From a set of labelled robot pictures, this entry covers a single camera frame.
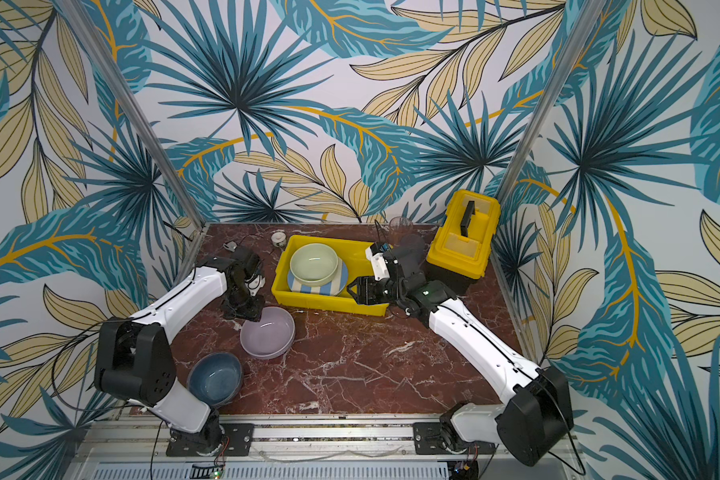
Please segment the dark blue bowl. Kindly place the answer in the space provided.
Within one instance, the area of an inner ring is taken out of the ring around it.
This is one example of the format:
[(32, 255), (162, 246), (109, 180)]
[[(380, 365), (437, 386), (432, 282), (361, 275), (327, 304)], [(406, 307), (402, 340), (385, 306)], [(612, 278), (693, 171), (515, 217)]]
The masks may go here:
[(188, 390), (213, 408), (232, 402), (243, 383), (239, 359), (227, 352), (209, 354), (198, 361), (187, 378)]

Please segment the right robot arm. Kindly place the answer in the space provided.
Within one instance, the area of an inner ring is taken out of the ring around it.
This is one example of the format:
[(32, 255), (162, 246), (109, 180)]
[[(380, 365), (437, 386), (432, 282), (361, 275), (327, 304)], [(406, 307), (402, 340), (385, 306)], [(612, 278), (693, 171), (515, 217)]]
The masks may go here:
[(500, 340), (445, 283), (426, 278), (414, 249), (374, 243), (365, 257), (373, 273), (348, 284), (353, 300), (396, 305), (417, 318), (469, 361), (503, 405), (501, 410), (474, 403), (451, 408), (439, 419), (442, 448), (502, 445), (520, 463), (534, 466), (572, 437), (570, 389), (557, 368), (542, 368)]

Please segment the light green bowl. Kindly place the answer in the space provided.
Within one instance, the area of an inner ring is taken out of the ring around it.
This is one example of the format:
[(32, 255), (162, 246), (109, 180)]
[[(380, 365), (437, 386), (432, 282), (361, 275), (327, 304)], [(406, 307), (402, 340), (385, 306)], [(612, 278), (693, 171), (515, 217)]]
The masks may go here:
[(339, 256), (330, 246), (310, 243), (298, 248), (291, 256), (290, 273), (302, 285), (323, 286), (330, 283), (339, 270)]

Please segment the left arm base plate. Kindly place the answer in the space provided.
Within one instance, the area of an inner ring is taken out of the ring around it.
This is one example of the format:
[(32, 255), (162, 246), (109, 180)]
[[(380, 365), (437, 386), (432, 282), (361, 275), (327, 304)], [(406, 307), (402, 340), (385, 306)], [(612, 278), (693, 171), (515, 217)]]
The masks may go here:
[(253, 439), (252, 423), (222, 423), (198, 433), (170, 431), (168, 457), (247, 457)]

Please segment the lilac bowl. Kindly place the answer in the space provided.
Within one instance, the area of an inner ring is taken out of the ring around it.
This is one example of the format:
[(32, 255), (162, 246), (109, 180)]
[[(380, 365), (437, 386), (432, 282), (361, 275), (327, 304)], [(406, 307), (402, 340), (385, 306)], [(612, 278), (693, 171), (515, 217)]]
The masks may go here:
[(265, 307), (258, 322), (246, 320), (240, 344), (250, 356), (270, 360), (285, 354), (295, 339), (295, 321), (285, 309)]

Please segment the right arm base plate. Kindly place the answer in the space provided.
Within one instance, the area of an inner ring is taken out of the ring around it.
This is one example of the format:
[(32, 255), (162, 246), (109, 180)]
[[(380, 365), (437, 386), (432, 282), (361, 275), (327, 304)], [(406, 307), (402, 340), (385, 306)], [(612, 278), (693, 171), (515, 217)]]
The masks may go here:
[(412, 429), (417, 455), (480, 455), (494, 453), (498, 447), (495, 443), (461, 440), (451, 427), (440, 422), (416, 422)]

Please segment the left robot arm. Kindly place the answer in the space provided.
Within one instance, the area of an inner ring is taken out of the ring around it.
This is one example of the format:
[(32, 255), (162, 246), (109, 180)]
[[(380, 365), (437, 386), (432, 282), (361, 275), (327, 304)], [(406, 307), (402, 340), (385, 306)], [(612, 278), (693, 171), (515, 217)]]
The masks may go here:
[(258, 321), (265, 278), (261, 258), (238, 246), (227, 257), (210, 257), (165, 295), (127, 318), (111, 318), (99, 329), (94, 386), (135, 403), (163, 420), (171, 438), (208, 455), (223, 443), (218, 411), (176, 378), (171, 350), (178, 333), (209, 303), (220, 298), (232, 315)]

